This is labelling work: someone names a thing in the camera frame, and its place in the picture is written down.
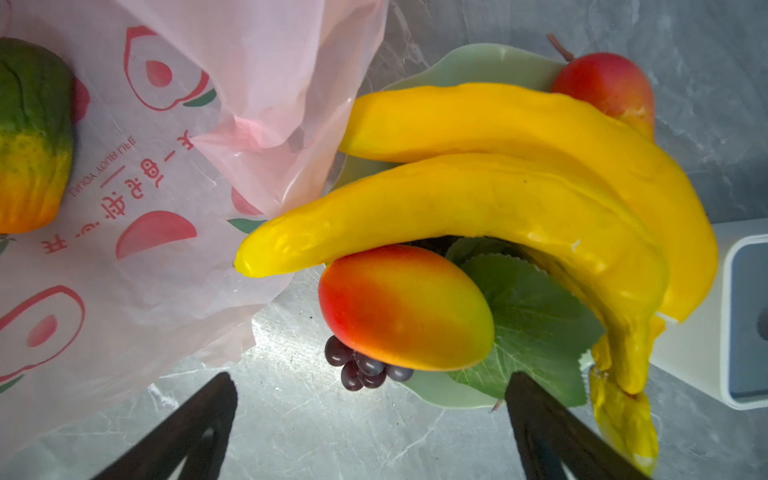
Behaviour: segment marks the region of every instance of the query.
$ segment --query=artificial papaya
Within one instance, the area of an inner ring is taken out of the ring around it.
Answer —
[[[56,217],[72,166],[73,87],[56,54],[0,38],[0,233]]]

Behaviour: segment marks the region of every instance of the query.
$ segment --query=red pear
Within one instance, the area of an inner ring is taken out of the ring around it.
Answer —
[[[574,58],[553,34],[547,38],[568,61],[552,84],[553,93],[586,101],[654,139],[654,91],[640,67],[607,52]]]

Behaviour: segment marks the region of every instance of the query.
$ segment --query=banana bunch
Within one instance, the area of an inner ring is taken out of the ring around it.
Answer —
[[[404,164],[265,223],[238,271],[288,273],[442,235],[520,244],[605,326],[596,416],[625,450],[654,451],[637,400],[653,341],[698,306],[717,268],[709,221],[672,158],[588,103],[489,83],[361,97],[339,149]]]

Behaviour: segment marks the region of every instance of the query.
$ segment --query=dark purple grape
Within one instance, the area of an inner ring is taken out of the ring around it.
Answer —
[[[332,336],[326,342],[326,360],[333,366],[345,365],[352,359],[354,351],[341,343],[336,336]]]
[[[341,384],[350,392],[357,392],[362,388],[360,371],[357,369],[356,363],[348,362],[344,368],[341,369]]]
[[[407,369],[404,366],[387,365],[386,374],[396,382],[407,382],[413,376],[413,369]]]
[[[382,362],[360,352],[355,352],[355,359],[357,360],[357,368],[363,375],[376,376],[384,371],[385,365]]]
[[[368,376],[360,372],[360,380],[362,384],[368,389],[378,389],[386,380],[386,372],[382,370],[378,375]]]

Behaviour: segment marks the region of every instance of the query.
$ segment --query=mango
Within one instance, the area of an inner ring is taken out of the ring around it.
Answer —
[[[333,334],[384,363],[459,370],[493,346],[493,316],[480,289],[422,248],[388,245],[339,258],[320,277],[318,294]]]

